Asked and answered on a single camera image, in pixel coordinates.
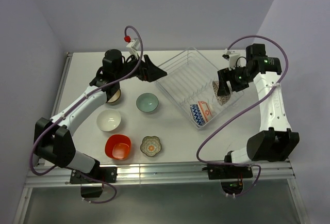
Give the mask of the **brown geometric patterned bowl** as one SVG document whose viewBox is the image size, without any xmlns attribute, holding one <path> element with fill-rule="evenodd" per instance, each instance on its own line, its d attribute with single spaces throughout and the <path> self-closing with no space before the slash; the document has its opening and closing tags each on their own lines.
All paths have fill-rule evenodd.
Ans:
<svg viewBox="0 0 330 224">
<path fill-rule="evenodd" d="M 221 106 L 223 106 L 224 104 L 226 104 L 230 100 L 231 94 L 225 95 L 225 96 L 218 96 L 218 89 L 219 89 L 219 82 L 218 81 L 213 81 L 212 82 L 212 88 L 213 88 L 215 97 L 217 99 L 217 102 Z"/>
</svg>

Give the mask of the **pale green ribbed bowl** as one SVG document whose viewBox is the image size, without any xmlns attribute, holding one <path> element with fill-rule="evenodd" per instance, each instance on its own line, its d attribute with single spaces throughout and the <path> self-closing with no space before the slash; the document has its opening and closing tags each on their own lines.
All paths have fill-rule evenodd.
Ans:
<svg viewBox="0 0 330 224">
<path fill-rule="evenodd" d="M 136 99 L 136 107 L 144 113 L 151 113 L 157 109 L 159 105 L 158 98 L 152 93 L 143 93 Z"/>
</svg>

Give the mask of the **orange floral patterned bowl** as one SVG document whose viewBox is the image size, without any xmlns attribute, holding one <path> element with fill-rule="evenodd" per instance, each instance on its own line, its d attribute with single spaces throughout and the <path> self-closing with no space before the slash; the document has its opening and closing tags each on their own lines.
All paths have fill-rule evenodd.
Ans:
<svg viewBox="0 0 330 224">
<path fill-rule="evenodd" d="M 213 118 L 213 113 L 210 105 L 205 101 L 198 101 L 197 105 L 203 116 L 205 123 L 209 122 Z"/>
</svg>

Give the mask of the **red blue patterned bowl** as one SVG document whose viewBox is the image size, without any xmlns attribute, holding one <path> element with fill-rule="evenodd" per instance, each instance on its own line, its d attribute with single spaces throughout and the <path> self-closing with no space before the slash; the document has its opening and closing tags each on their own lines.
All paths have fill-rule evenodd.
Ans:
<svg viewBox="0 0 330 224">
<path fill-rule="evenodd" d="M 199 125 L 199 126 L 204 126 L 205 121 L 204 121 L 203 115 L 202 115 L 198 105 L 197 104 L 191 104 L 190 105 L 190 111 L 191 111 L 192 118 L 196 122 L 196 124 Z"/>
</svg>

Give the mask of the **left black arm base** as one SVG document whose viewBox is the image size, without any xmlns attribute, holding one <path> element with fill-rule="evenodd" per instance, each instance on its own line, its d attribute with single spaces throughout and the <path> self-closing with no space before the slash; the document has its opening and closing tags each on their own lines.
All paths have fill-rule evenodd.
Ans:
<svg viewBox="0 0 330 224">
<path fill-rule="evenodd" d="M 84 174 L 77 170 L 72 170 L 69 183 L 72 185 L 80 185 L 80 195 L 83 200 L 101 204 L 112 201 L 117 196 L 117 189 L 112 185 L 117 180 L 117 167 L 100 167 L 96 175 Z M 96 201 L 105 187 L 113 189 L 113 196 L 108 200 Z"/>
</svg>

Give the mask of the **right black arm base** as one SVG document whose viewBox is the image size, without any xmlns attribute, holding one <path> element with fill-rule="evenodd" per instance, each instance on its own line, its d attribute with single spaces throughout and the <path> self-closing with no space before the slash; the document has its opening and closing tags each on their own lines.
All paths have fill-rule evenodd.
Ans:
<svg viewBox="0 0 330 224">
<path fill-rule="evenodd" d="M 232 197 L 243 192 L 244 179 L 253 177 L 249 167 L 207 164 L 202 170 L 207 172 L 209 180 L 220 180 L 225 195 Z"/>
</svg>

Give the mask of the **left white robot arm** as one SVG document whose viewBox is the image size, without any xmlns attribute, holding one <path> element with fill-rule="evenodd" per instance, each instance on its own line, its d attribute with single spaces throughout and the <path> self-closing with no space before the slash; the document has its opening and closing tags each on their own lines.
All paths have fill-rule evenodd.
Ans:
<svg viewBox="0 0 330 224">
<path fill-rule="evenodd" d="M 153 82 L 166 75 L 166 71 L 155 66 L 148 55 L 131 54 L 125 59 L 119 50 L 106 51 L 102 66 L 83 94 L 52 118 L 40 118 L 36 122 L 31 154 L 56 167 L 75 170 L 88 182 L 102 179 L 100 162 L 75 149 L 73 134 L 96 109 L 115 95 L 120 89 L 120 81 L 137 77 Z"/>
</svg>

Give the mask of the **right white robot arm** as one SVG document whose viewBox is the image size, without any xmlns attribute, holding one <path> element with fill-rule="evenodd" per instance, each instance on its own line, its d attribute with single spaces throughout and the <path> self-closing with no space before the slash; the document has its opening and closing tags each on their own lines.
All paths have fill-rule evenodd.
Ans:
<svg viewBox="0 0 330 224">
<path fill-rule="evenodd" d="M 266 55 L 264 44 L 252 44 L 245 49 L 245 66 L 240 65 L 238 52 L 225 50 L 223 58 L 229 66 L 218 71 L 217 96 L 226 98 L 253 83 L 260 101 L 260 130 L 248 139 L 240 150 L 228 153 L 229 161 L 223 165 L 224 174 L 230 178 L 241 171 L 240 164 L 254 161 L 285 161 L 300 141 L 286 116 L 282 88 L 281 62 Z"/>
</svg>

